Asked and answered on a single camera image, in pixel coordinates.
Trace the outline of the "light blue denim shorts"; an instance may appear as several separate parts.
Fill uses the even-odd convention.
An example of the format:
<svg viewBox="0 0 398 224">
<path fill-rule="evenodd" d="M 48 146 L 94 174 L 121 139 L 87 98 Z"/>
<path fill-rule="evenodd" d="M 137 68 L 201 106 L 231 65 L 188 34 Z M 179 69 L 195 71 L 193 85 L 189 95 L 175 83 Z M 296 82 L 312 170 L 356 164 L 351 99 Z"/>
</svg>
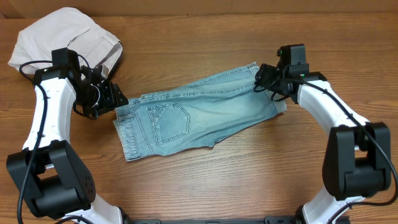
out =
<svg viewBox="0 0 398 224">
<path fill-rule="evenodd" d="M 256 63 L 217 73 L 174 90 L 146 93 L 117 108 L 124 157 L 134 161 L 213 147 L 284 112 L 270 91 L 254 91 Z"/>
</svg>

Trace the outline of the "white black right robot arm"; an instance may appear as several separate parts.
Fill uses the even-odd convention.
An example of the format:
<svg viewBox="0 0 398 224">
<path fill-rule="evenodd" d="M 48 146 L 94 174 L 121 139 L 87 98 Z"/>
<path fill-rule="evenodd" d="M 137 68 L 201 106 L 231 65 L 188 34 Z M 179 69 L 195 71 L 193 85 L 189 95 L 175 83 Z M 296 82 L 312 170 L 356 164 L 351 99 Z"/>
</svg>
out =
<svg viewBox="0 0 398 224">
<path fill-rule="evenodd" d="M 281 46 L 278 64 L 263 63 L 255 92 L 269 90 L 307 110 L 328 135 L 323 188 L 294 216 L 266 217 L 265 223 L 349 223 L 344 213 L 397 183 L 391 162 L 391 133 L 354 112 L 320 72 L 311 72 L 303 44 Z"/>
</svg>

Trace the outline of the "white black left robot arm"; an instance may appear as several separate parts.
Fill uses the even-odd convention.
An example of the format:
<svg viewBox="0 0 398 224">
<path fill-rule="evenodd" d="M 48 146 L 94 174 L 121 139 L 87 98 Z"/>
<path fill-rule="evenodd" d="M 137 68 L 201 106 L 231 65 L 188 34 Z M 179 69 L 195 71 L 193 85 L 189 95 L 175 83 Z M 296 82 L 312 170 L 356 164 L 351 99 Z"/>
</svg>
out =
<svg viewBox="0 0 398 224">
<path fill-rule="evenodd" d="M 30 82 L 36 94 L 32 127 L 22 151 L 6 161 L 18 206 L 57 223 L 129 223 L 122 208 L 96 193 L 91 172 L 70 144 L 72 113 L 96 120 L 128 103 L 107 67 L 91 68 L 83 56 L 62 48 Z"/>
</svg>

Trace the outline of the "beige folded trousers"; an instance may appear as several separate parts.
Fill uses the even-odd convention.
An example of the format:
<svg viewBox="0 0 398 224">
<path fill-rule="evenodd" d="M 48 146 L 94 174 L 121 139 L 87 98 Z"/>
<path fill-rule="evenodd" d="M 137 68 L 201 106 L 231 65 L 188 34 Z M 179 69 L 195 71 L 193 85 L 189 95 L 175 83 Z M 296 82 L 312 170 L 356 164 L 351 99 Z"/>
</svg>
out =
<svg viewBox="0 0 398 224">
<path fill-rule="evenodd" d="M 104 65 L 113 75 L 121 59 L 121 41 L 76 8 L 63 7 L 21 30 L 8 65 L 51 60 L 52 51 L 68 48 L 82 55 L 91 68 Z"/>
</svg>

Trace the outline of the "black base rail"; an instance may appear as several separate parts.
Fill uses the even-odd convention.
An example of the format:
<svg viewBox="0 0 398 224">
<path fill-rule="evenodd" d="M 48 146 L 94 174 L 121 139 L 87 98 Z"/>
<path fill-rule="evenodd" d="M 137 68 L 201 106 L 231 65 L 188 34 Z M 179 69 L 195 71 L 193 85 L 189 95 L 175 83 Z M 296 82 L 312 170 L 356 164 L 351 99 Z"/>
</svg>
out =
<svg viewBox="0 0 398 224">
<path fill-rule="evenodd" d="M 295 216 L 266 216 L 265 218 L 250 219 L 219 219 L 219 220 L 128 220 L 128 224 L 304 224 Z"/>
</svg>

